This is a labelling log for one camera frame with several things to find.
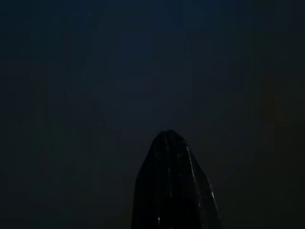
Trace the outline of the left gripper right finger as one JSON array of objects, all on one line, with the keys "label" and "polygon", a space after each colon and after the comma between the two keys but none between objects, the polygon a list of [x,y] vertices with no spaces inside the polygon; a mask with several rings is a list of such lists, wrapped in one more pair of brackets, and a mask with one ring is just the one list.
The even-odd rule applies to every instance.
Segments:
[{"label": "left gripper right finger", "polygon": [[178,225],[183,229],[220,229],[221,221],[210,182],[191,152],[186,140],[169,131],[172,165],[181,203]]}]

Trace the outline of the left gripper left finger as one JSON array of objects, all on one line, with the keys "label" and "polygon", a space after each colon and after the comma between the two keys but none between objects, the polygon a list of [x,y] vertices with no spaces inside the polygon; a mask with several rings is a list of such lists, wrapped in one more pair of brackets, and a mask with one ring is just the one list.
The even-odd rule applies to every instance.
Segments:
[{"label": "left gripper left finger", "polygon": [[138,172],[133,196],[132,229],[172,228],[169,133],[168,130],[161,131],[153,139]]}]

